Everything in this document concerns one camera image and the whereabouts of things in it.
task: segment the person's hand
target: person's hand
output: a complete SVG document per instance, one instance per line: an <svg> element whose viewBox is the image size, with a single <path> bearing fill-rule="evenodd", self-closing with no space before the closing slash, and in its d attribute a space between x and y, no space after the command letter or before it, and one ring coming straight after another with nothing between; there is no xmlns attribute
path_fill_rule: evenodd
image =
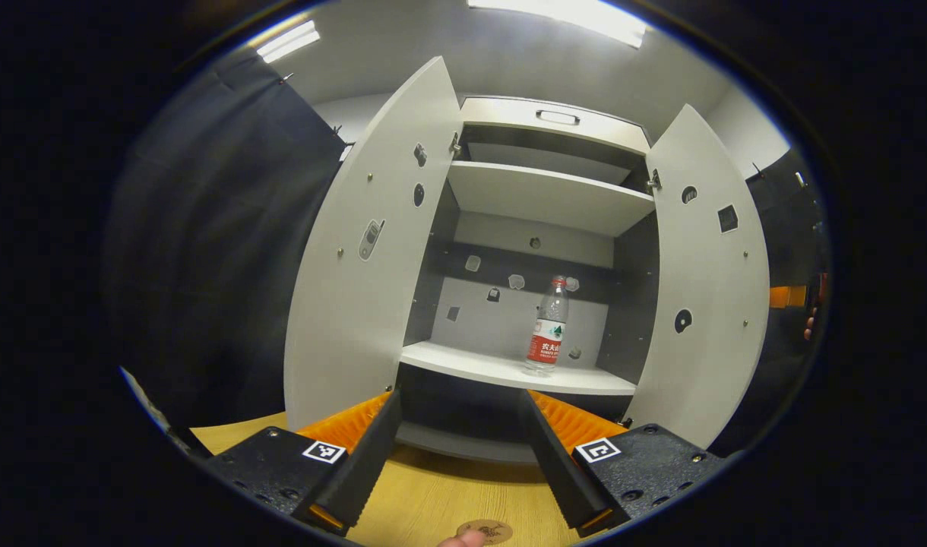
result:
<svg viewBox="0 0 927 547"><path fill-rule="evenodd" d="M448 537L436 547L483 547L485 536L477 530L467 530L457 537Z"/></svg>
<svg viewBox="0 0 927 547"><path fill-rule="evenodd" d="M812 316L808 318L808 328L805 329L805 340L810 340L812 338L812 329L815 328L815 314L818 313L818 308L812 308Z"/></svg>

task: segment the wooden table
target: wooden table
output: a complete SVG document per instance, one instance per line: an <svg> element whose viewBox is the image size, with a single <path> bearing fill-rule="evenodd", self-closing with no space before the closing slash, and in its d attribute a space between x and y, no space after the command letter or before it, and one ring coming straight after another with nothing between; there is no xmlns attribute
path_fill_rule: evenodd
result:
<svg viewBox="0 0 927 547"><path fill-rule="evenodd" d="M193 429L214 454L260 429L287 428L284 413ZM366 502L349 539L372 547L435 547L462 523L492 519L507 523L513 547L576 543L539 468L460 460L397 446Z"/></svg>

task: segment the plastic bottle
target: plastic bottle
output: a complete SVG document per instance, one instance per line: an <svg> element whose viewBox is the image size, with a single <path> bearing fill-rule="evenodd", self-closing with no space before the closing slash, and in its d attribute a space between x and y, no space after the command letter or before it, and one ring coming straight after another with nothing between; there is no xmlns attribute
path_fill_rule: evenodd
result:
<svg viewBox="0 0 927 547"><path fill-rule="evenodd" d="M534 332L530 336L530 347L525 357L525 373L545 377L555 370L567 322L565 277L554 276L551 279L551 290L541 299L537 309L537 320L534 321Z"/></svg>

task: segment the red bottle label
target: red bottle label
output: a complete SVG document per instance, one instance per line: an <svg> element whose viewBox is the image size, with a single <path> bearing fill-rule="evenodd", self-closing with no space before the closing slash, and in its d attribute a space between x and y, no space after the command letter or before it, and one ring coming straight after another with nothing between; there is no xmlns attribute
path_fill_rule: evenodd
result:
<svg viewBox="0 0 927 547"><path fill-rule="evenodd" d="M565 323L539 319L534 323L534 332L530 337L527 359L553 365L558 361L558 353L565 338Z"/></svg>

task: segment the open cabinet door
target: open cabinet door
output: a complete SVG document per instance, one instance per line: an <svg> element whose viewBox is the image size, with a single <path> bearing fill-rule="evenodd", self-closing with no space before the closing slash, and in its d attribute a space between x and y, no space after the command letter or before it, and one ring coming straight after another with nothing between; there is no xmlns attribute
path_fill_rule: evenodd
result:
<svg viewBox="0 0 927 547"><path fill-rule="evenodd" d="M707 447L758 366L769 300L764 232L740 170L689 105L652 147L647 167L662 185L653 190L659 297L628 415Z"/></svg>
<svg viewBox="0 0 927 547"><path fill-rule="evenodd" d="M429 227L463 122L443 58L384 104L318 211L291 297L284 404L298 429L395 381Z"/></svg>

